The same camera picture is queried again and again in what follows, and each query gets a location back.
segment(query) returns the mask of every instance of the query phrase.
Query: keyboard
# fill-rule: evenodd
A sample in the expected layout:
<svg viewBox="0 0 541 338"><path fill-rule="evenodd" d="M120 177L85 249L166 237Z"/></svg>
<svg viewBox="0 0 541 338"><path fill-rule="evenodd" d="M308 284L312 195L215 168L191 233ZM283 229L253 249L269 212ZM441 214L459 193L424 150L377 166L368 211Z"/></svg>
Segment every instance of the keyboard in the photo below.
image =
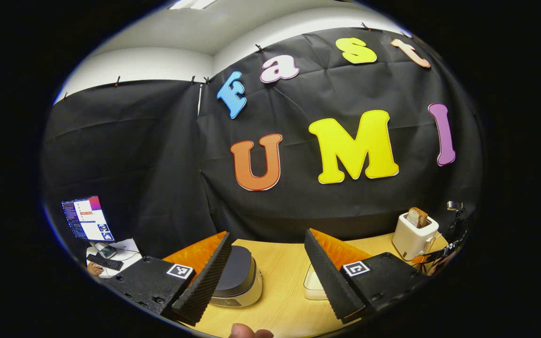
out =
<svg viewBox="0 0 541 338"><path fill-rule="evenodd" d="M100 257L98 255L89 254L86 259L88 261L92 261L93 263L96 263L97 265L101 265L104 268L120 271L120 268L122 268L122 265L124 264L122 261L115 261L113 259L107 259Z"/></svg>

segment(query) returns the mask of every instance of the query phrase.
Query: black foam pad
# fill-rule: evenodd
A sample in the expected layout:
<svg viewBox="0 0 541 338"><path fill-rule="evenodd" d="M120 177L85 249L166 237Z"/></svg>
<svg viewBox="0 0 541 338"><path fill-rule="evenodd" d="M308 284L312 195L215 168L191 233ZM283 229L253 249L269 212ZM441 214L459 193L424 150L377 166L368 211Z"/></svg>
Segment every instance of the black foam pad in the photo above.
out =
<svg viewBox="0 0 541 338"><path fill-rule="evenodd" d="M178 320L189 325L199 322L208 306L212 294L221 279L225 264L231 254L231 243L227 233L218 244L212 257L191 286L172 304Z"/></svg>
<svg viewBox="0 0 541 338"><path fill-rule="evenodd" d="M365 308L364 303L352 287L348 285L346 278L335 268L335 265L333 265L333 262L310 229L306 231L304 248L329 299L329 304L331 304L335 316L341 319L342 323L349 323L359 318L362 315L362 309Z"/></svg>

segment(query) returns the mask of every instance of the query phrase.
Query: ceiling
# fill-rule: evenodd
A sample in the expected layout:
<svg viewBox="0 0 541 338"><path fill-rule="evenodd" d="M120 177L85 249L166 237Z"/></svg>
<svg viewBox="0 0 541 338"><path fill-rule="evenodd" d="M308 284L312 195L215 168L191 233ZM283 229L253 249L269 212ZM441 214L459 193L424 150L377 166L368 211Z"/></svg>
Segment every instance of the ceiling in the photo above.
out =
<svg viewBox="0 0 541 338"><path fill-rule="evenodd" d="M116 34L90 56L133 47L177 48L213 56L253 28L320 7L363 8L336 0L217 0L205 9L161 9Z"/></svg>

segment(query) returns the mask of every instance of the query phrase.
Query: human hand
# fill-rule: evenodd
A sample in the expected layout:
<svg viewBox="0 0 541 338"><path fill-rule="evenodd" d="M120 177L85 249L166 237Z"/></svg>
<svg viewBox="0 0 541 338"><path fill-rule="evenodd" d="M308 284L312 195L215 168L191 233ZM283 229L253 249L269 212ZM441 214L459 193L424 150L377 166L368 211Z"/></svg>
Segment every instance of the human hand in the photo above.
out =
<svg viewBox="0 0 541 338"><path fill-rule="evenodd" d="M93 277L97 277L103 272L103 268L96 263L93 263L92 261L89 262L89 265L86 266L86 269Z"/></svg>
<svg viewBox="0 0 541 338"><path fill-rule="evenodd" d="M235 323L231 327L231 336L229 338L273 338L275 335L269 330L258 330L254 333L254 330L244 324Z"/></svg>

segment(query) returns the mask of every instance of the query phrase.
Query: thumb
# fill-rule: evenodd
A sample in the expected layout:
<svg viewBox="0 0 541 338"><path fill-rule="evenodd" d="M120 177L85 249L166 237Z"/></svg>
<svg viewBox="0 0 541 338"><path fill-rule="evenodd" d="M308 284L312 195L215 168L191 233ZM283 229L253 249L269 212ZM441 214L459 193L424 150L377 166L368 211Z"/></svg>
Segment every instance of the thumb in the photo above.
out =
<svg viewBox="0 0 541 338"><path fill-rule="evenodd" d="M229 338L255 338L254 332L247 325L235 323L231 327Z"/></svg>
<svg viewBox="0 0 541 338"><path fill-rule="evenodd" d="M272 334L269 330L258 330L256 331L255 338L273 338L275 335Z"/></svg>

